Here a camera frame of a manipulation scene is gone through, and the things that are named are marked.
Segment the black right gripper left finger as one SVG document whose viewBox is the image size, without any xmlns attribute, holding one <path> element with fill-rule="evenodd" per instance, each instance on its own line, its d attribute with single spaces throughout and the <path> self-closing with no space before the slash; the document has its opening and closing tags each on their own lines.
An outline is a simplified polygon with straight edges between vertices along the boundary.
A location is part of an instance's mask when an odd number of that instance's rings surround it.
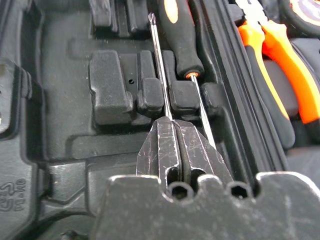
<svg viewBox="0 0 320 240">
<path fill-rule="evenodd" d="M 180 177 L 177 133 L 174 122 L 169 118 L 159 118 L 153 122 L 138 152 L 136 174 L 158 178 Z"/>
</svg>

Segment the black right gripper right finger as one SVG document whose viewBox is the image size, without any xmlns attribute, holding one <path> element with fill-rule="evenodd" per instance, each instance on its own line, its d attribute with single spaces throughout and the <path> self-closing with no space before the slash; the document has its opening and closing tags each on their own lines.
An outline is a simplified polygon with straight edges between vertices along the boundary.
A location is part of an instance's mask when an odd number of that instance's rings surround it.
<svg viewBox="0 0 320 240">
<path fill-rule="evenodd" d="M 191 123 L 175 120 L 178 146 L 182 158 L 182 179 L 196 181 L 196 176 L 209 174 L 217 176 L 221 182 L 232 182 L 233 177 L 221 154 Z"/>
</svg>

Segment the Phillips screwdriver with steel shaft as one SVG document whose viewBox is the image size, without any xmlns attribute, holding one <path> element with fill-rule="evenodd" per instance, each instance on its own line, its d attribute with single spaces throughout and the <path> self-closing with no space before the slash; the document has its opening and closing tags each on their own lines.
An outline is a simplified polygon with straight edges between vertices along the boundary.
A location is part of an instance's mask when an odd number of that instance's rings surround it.
<svg viewBox="0 0 320 240">
<path fill-rule="evenodd" d="M 168 83 L 167 83 L 163 56 L 162 56 L 162 51 L 161 51 L 161 46 L 159 41 L 156 16 L 153 12 L 150 12 L 148 14 L 148 21 L 150 24 L 150 32 L 151 32 L 152 41 L 153 41 L 156 69 L 157 69 L 159 80 L 162 84 L 162 93 L 164 98 L 164 115 L 172 121 L 173 116 L 171 112 L 170 98 L 168 94 Z"/>
</svg>

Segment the black plastic tool case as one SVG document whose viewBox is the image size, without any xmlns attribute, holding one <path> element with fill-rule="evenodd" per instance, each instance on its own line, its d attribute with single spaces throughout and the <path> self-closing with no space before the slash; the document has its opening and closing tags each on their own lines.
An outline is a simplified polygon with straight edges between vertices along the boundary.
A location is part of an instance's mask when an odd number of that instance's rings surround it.
<svg viewBox="0 0 320 240">
<path fill-rule="evenodd" d="M 205 137 L 159 0 L 0 0 L 0 240 L 320 240 L 320 134 L 264 55 L 295 133 L 283 148 L 238 30 L 243 10 L 235 0 L 187 2 L 197 81 L 231 182 L 184 181 L 178 137 L 179 178 L 136 174 L 154 121 L 168 118 L 150 12 L 173 124 Z M 320 38 L 288 28 L 287 37 L 320 91 Z"/>
</svg>

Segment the black and orange tape measure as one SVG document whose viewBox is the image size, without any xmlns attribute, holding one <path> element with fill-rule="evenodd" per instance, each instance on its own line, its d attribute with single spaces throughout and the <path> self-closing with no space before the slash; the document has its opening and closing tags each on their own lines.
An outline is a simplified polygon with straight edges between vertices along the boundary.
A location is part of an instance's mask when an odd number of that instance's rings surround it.
<svg viewBox="0 0 320 240">
<path fill-rule="evenodd" d="M 290 37 L 320 39 L 320 0 L 279 0 L 278 4 Z"/>
</svg>

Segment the black and orange handled screwdriver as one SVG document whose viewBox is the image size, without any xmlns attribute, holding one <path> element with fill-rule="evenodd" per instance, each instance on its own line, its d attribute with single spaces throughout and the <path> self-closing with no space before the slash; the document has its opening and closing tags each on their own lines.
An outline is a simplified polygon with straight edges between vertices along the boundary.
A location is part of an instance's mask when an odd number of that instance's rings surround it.
<svg viewBox="0 0 320 240">
<path fill-rule="evenodd" d="M 194 83 L 199 98 L 199 116 L 203 131 L 210 145 L 216 149 L 197 80 L 205 70 L 197 53 L 195 24 L 188 0 L 159 0 L 158 12 L 163 33 L 175 54 L 176 72 L 179 77 Z"/>
</svg>

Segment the orange and black handled pliers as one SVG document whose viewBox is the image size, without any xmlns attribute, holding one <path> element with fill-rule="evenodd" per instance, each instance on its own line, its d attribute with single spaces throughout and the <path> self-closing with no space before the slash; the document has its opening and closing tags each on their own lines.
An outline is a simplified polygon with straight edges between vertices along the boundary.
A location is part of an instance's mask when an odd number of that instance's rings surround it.
<svg viewBox="0 0 320 240">
<path fill-rule="evenodd" d="M 263 56 L 275 61 L 293 88 L 302 123 L 320 135 L 320 91 L 306 64 L 293 49 L 287 27 L 268 19 L 259 0 L 235 0 L 245 21 L 238 27 L 253 79 L 284 149 L 295 143 L 290 117 L 266 69 Z"/>
</svg>

